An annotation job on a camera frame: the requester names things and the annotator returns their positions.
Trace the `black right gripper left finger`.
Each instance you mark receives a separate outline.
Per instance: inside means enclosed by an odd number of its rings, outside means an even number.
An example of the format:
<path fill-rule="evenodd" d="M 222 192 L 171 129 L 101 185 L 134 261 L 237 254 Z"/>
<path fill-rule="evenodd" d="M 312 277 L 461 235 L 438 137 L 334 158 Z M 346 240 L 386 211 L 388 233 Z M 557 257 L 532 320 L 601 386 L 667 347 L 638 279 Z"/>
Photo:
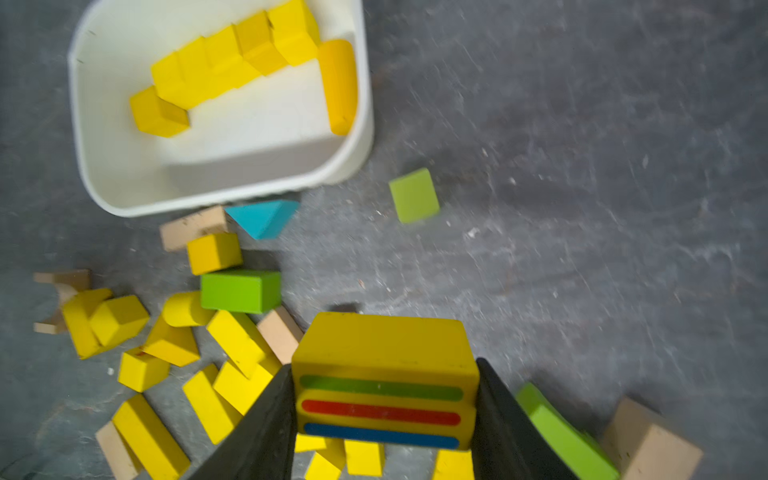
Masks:
<path fill-rule="evenodd" d="M 191 479 L 290 479 L 297 431 L 292 369 L 284 365 Z"/>

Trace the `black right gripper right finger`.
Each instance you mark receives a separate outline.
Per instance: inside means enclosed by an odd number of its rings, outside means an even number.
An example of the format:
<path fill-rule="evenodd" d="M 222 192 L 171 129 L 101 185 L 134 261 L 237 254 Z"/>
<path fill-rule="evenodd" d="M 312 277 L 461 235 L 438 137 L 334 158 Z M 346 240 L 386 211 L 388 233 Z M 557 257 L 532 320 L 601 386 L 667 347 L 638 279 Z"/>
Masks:
<path fill-rule="evenodd" d="M 574 479 L 490 363 L 479 358 L 471 453 L 477 479 Z"/>

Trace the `rainbow striped block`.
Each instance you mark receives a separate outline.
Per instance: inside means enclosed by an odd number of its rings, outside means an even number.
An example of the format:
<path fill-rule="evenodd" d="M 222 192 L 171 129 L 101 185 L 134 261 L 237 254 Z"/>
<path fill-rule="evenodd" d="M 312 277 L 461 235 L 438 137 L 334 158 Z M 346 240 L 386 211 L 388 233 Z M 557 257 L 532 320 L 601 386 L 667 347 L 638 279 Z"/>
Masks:
<path fill-rule="evenodd" d="M 321 312 L 292 375 L 302 434 L 470 447 L 480 373 L 458 320 Z"/>

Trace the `white oval plastic tub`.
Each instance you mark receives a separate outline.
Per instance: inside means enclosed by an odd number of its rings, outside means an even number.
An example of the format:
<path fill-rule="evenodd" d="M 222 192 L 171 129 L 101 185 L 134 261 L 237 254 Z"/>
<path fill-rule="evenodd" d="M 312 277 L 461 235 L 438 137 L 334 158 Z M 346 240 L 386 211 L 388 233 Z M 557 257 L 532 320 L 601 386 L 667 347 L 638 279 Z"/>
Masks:
<path fill-rule="evenodd" d="M 289 67 L 193 109 L 185 132 L 140 132 L 130 97 L 150 86 L 151 65 L 203 35 L 268 8 L 265 1 L 95 1 L 68 54 L 77 166 L 105 211 L 139 217 L 342 182 L 374 137 L 364 5 L 313 1 L 325 39 L 355 51 L 358 108 L 345 136 L 329 127 L 316 61 Z"/>

